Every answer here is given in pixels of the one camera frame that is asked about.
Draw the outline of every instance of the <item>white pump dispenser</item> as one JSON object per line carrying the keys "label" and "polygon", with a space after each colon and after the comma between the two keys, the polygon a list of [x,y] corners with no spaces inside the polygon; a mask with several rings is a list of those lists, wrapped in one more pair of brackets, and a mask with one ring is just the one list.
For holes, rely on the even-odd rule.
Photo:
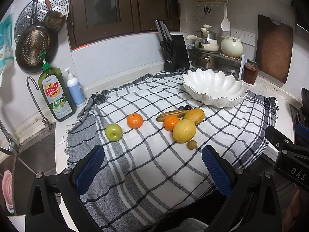
{"label": "white pump dispenser", "polygon": [[86,99],[82,91],[82,88],[80,86],[78,78],[75,78],[73,74],[70,72],[70,67],[66,68],[64,72],[68,73],[68,82],[66,83],[66,85],[69,89],[69,92],[74,101],[74,104],[77,107],[82,107],[84,104],[86,104]]}

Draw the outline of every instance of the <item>cabinet door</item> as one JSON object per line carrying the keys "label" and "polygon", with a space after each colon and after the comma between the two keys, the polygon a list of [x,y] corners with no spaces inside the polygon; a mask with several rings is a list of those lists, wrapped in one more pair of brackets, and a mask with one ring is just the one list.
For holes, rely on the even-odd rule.
{"label": "cabinet door", "polygon": [[178,0],[138,0],[141,31],[156,31],[156,19],[164,20],[170,30],[180,30]]}
{"label": "cabinet door", "polygon": [[76,46],[133,32],[130,0],[71,0]]}

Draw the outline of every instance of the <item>wooden cutting board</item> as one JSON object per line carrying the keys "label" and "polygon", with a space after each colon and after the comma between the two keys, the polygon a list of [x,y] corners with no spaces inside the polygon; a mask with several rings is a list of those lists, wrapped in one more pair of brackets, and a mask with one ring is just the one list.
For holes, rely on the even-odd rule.
{"label": "wooden cutting board", "polygon": [[259,31],[255,61],[259,69],[286,83],[291,64],[293,29],[276,25],[268,17],[258,15]]}

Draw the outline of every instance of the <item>sink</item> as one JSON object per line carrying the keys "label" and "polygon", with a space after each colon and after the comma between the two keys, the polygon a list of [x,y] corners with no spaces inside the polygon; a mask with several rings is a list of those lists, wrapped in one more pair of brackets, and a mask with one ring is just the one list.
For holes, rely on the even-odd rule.
{"label": "sink", "polygon": [[56,174],[55,128],[27,142],[14,156],[12,193],[15,215],[26,214],[30,189],[37,172]]}

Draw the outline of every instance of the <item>cabinet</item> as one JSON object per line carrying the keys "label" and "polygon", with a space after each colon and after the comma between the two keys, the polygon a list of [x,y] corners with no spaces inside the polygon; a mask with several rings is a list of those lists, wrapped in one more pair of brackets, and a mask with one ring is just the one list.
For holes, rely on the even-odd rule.
{"label": "cabinet", "polygon": [[69,0],[71,48],[119,35],[156,31],[156,19],[179,31],[178,0]]}

